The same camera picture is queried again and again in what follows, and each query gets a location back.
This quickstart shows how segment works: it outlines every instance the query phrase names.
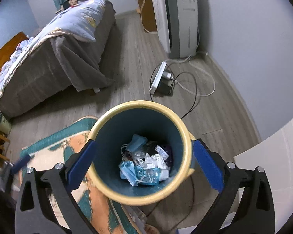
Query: rug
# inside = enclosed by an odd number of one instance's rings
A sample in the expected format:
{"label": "rug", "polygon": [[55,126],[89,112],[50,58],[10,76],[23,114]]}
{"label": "rug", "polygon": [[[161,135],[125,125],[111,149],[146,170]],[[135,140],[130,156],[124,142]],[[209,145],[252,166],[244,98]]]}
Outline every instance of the rug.
{"label": "rug", "polygon": [[[79,152],[96,121],[97,118],[93,116],[83,117],[69,127],[24,148],[20,157],[29,154],[32,160],[22,169],[20,181],[29,167],[34,167],[37,171],[48,170],[59,162],[66,162],[72,154]],[[139,230],[123,205],[107,198],[92,184],[88,174],[80,187],[72,191],[72,195],[89,222],[100,234],[145,233]],[[59,224],[69,228],[54,196],[51,195],[49,200]]]}

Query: grey blanket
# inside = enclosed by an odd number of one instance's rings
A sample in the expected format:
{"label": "grey blanket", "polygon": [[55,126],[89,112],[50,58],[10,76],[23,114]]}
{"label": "grey blanket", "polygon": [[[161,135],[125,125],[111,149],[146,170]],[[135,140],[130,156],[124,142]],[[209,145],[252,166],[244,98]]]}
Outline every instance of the grey blanket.
{"label": "grey blanket", "polygon": [[96,42],[81,42],[71,35],[46,40],[17,69],[0,99],[0,109],[11,118],[25,113],[53,94],[73,85],[77,91],[104,88],[113,83],[99,70],[115,11],[107,2],[98,25]]}

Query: yellow rim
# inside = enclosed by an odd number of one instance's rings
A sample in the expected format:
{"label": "yellow rim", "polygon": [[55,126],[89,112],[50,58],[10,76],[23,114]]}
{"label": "yellow rim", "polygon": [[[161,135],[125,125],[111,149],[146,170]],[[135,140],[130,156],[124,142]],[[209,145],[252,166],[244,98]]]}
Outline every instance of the yellow rim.
{"label": "yellow rim", "polygon": [[126,102],[107,111],[94,124],[93,128],[91,129],[88,135],[88,140],[89,139],[95,140],[100,129],[113,116],[115,116],[116,114],[122,111],[134,109],[134,108],[147,108],[147,109],[158,111],[164,114],[166,117],[168,117],[177,127],[182,138],[184,154],[183,154],[180,169],[177,172],[175,178],[166,187],[164,187],[163,189],[161,189],[160,191],[156,193],[153,193],[151,195],[146,195],[146,196],[130,197],[130,196],[117,193],[113,191],[112,189],[110,189],[97,174],[94,164],[91,164],[88,170],[88,174],[90,175],[90,178],[93,184],[108,198],[111,198],[112,200],[125,204],[125,205],[132,205],[132,206],[140,205],[141,206],[141,205],[148,205],[151,203],[155,203],[157,201],[164,199],[169,194],[174,192],[179,187],[179,185],[188,177],[188,171],[190,168],[191,158],[192,158],[192,145],[191,145],[190,135],[185,124],[172,110],[170,110],[169,108],[161,104],[145,101],[145,100]]}

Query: metal screw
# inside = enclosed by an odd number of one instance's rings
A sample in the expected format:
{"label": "metal screw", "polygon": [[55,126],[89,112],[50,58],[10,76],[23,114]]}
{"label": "metal screw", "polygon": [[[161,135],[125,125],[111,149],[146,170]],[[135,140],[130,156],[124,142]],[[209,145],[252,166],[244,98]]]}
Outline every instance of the metal screw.
{"label": "metal screw", "polygon": [[60,169],[63,168],[63,164],[62,164],[62,163],[57,163],[57,164],[55,165],[55,168],[56,168],[57,170],[60,170]]}
{"label": "metal screw", "polygon": [[261,167],[261,166],[258,166],[258,167],[257,167],[257,170],[258,170],[260,173],[263,173],[263,172],[265,171],[264,168]]}
{"label": "metal screw", "polygon": [[27,169],[27,173],[32,173],[34,171],[34,168],[33,167],[30,167]]}
{"label": "metal screw", "polygon": [[236,167],[236,165],[233,162],[227,163],[227,166],[229,169],[234,169]]}

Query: wooden floor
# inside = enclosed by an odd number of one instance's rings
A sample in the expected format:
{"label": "wooden floor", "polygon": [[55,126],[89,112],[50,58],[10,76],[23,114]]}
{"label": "wooden floor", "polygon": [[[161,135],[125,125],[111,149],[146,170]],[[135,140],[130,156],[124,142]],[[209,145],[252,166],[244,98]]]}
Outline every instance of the wooden floor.
{"label": "wooden floor", "polygon": [[[24,115],[14,118],[7,154],[12,161],[18,159],[23,147],[69,126],[85,115],[100,117],[120,103],[150,100],[150,75],[155,66],[166,59],[158,36],[144,33],[136,13],[118,17],[116,22],[117,26],[111,31],[100,65],[101,71],[115,80],[113,86],[96,95],[90,95],[88,90],[76,92],[73,87],[69,87]],[[220,70],[208,58],[205,58],[206,62],[200,56],[191,60],[213,75],[216,90],[211,96],[202,97],[197,108],[183,121],[188,130],[196,138],[202,138],[210,150],[218,152],[225,161],[233,161],[233,156],[258,144],[252,123]],[[181,71],[194,73],[202,94],[208,94],[213,89],[210,78],[187,63],[174,64],[170,68],[174,74]],[[188,89],[195,90],[191,76],[183,74],[178,79]],[[153,99],[182,116],[191,107],[194,96],[176,85],[173,96]],[[193,174],[193,179],[194,208],[190,216],[179,224],[179,228],[198,224],[217,196],[199,168]],[[188,213],[191,196],[192,186],[190,179],[187,179],[159,204],[148,223],[166,233]],[[141,209],[147,214],[152,207],[148,205]]]}

